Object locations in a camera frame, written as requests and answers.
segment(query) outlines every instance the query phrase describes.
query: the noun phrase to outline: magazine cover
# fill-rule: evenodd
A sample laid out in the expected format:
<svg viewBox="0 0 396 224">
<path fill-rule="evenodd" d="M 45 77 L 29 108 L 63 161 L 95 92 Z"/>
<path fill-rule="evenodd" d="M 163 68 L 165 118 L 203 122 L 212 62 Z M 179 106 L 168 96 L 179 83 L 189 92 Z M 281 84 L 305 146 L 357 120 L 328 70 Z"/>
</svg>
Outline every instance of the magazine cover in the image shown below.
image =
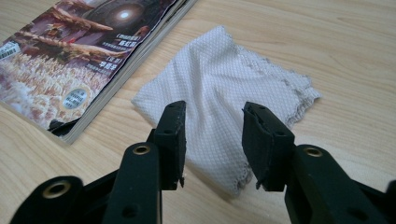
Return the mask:
<svg viewBox="0 0 396 224">
<path fill-rule="evenodd" d="M 0 100 L 73 126 L 176 0 L 63 0 L 0 47 Z"/>
</svg>

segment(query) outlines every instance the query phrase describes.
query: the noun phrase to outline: light wood surface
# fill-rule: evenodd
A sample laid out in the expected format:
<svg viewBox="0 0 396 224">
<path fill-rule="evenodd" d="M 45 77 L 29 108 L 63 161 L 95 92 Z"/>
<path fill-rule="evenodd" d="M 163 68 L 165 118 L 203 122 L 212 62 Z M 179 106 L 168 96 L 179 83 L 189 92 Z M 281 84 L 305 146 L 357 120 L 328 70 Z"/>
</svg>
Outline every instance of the light wood surface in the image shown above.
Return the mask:
<svg viewBox="0 0 396 224">
<path fill-rule="evenodd" d="M 0 0 L 0 41 L 55 0 Z M 327 149 L 354 179 L 385 190 L 396 178 L 396 2 L 394 0 L 198 0 L 82 136 L 68 146 L 0 106 L 0 222 L 45 180 L 88 184 L 117 169 L 150 125 L 130 103 L 187 43 L 217 25 L 273 63 L 312 77 L 323 94 L 292 131 L 296 144 Z M 186 186 L 163 193 L 164 223 L 288 223 L 283 193 L 237 198 L 186 168 Z"/>
</svg>

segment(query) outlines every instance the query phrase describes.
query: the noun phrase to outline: magazine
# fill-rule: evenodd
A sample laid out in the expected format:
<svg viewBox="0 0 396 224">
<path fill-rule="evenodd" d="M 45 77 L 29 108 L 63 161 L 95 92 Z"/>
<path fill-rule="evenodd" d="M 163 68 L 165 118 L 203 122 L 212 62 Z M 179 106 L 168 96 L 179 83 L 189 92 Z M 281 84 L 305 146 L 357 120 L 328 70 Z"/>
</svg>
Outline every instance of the magazine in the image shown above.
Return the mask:
<svg viewBox="0 0 396 224">
<path fill-rule="evenodd" d="M 0 47 L 0 101 L 73 143 L 194 2 L 58 2 Z"/>
</svg>

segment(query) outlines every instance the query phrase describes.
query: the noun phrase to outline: metal ring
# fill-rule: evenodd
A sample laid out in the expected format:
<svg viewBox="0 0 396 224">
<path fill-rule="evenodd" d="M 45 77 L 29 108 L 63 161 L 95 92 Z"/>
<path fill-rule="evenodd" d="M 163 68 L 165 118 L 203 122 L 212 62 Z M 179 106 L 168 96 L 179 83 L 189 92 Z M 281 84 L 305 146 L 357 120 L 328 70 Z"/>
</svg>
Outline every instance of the metal ring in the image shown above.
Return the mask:
<svg viewBox="0 0 396 224">
<path fill-rule="evenodd" d="M 46 199 L 58 198 L 70 190 L 71 184 L 67 180 L 60 180 L 49 185 L 43 191 L 43 197 Z"/>
<path fill-rule="evenodd" d="M 314 147 L 306 147 L 306 148 L 304 148 L 304 152 L 308 156 L 311 156 L 311 157 L 321 157 L 321 156 L 323 156 L 323 153 L 319 149 L 314 148 Z"/>
<path fill-rule="evenodd" d="M 149 153 L 149 151 L 150 151 L 150 148 L 148 146 L 139 146 L 139 147 L 134 148 L 133 153 L 141 156 L 141 155 L 145 155 L 145 154 Z"/>
</svg>

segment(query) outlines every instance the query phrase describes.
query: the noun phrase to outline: table surface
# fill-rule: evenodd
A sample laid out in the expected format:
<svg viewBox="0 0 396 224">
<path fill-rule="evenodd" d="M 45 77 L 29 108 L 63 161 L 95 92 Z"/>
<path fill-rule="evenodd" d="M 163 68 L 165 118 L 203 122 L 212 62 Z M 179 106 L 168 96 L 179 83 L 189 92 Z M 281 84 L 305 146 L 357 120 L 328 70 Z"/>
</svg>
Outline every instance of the table surface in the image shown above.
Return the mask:
<svg viewBox="0 0 396 224">
<path fill-rule="evenodd" d="M 0 41 L 55 0 L 0 0 Z M 224 25 L 234 41 L 312 77 L 323 97 L 292 129 L 296 144 L 327 149 L 354 179 L 384 191 L 396 177 L 396 2 L 392 0 L 198 0 L 71 146 L 0 106 L 0 222 L 45 180 L 84 183 L 118 169 L 124 149 L 151 126 L 130 103 L 191 40 Z M 186 186 L 163 193 L 163 223 L 287 223 L 284 193 L 237 198 L 189 167 Z"/>
</svg>

